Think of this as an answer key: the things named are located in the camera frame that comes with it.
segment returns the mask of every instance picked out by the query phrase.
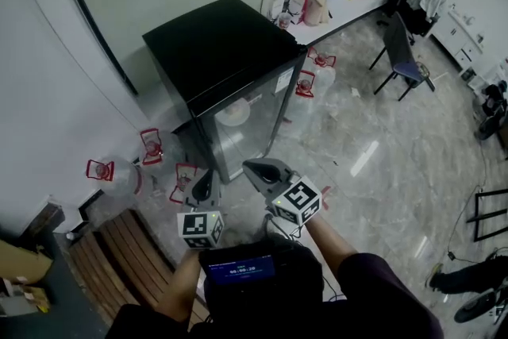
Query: person's leg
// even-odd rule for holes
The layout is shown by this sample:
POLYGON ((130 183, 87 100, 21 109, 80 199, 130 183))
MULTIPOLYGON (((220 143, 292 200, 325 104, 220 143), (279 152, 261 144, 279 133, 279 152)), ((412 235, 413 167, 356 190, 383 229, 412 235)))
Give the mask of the person's leg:
POLYGON ((508 273, 507 268, 508 259, 497 257, 458 272, 437 273, 429 281, 429 285, 443 294, 462 294, 470 291, 480 293, 489 288, 497 288, 508 273))

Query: marble floor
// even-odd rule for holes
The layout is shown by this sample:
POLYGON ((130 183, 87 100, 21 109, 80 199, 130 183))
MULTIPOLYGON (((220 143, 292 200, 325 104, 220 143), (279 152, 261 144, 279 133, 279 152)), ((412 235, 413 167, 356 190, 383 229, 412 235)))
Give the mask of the marble floor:
MULTIPOLYGON (((471 295, 445 296, 426 290, 425 279, 440 261, 445 271, 468 265, 446 256, 448 241, 457 257, 471 261, 482 261, 494 248, 508 246, 508 234, 472 242, 473 226, 465 220, 474 210, 473 199, 451 236, 475 186, 484 184, 486 191, 507 187, 508 164, 495 137, 481 145, 474 138, 474 95, 433 40, 418 38, 413 50, 415 59, 430 70, 436 92, 422 84, 398 102, 406 86, 397 78, 373 95, 391 72, 386 54, 368 70, 383 49, 383 28, 375 23, 378 18, 372 14, 317 45, 318 50, 327 47, 337 55, 336 81, 306 131, 297 138, 277 137, 269 156, 307 175, 319 188, 331 188, 325 196, 329 208, 321 211, 322 216, 359 251, 383 257, 438 316, 445 337, 483 338, 493 330, 493 317, 456 324, 454 313, 471 295), (364 166, 352 171, 367 151, 372 154, 364 166)), ((505 200, 489 198, 483 207, 500 209, 505 200)), ((241 175, 224 188, 221 204, 227 226, 223 243, 250 241, 264 215, 263 197, 241 175)), ((90 219, 98 224, 129 205, 142 213, 160 247, 178 262, 185 246, 176 234, 176 206, 105 198, 89 208, 90 219)), ((485 221, 483 232, 506 222, 506 217, 485 221)), ((305 230, 301 242, 322 260, 305 230)), ((331 296, 326 288, 324 299, 331 296)))

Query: white cabinet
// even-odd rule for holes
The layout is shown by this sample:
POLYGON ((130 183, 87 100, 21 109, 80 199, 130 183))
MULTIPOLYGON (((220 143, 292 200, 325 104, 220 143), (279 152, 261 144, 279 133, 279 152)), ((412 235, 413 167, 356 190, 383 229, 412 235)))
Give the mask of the white cabinet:
POLYGON ((469 69, 483 54, 482 45, 475 41, 460 17, 452 11, 438 21, 432 34, 460 65, 462 68, 460 74, 469 69))

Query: white table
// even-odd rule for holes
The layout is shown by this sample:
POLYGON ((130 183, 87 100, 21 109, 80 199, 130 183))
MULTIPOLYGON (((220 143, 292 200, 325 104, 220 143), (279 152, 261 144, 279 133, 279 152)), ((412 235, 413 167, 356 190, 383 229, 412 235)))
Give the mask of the white table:
POLYGON ((304 22, 290 25, 287 32, 299 44, 312 45, 334 33, 351 21, 384 5, 387 0, 328 0, 328 10, 333 18, 327 24, 308 26, 304 22))

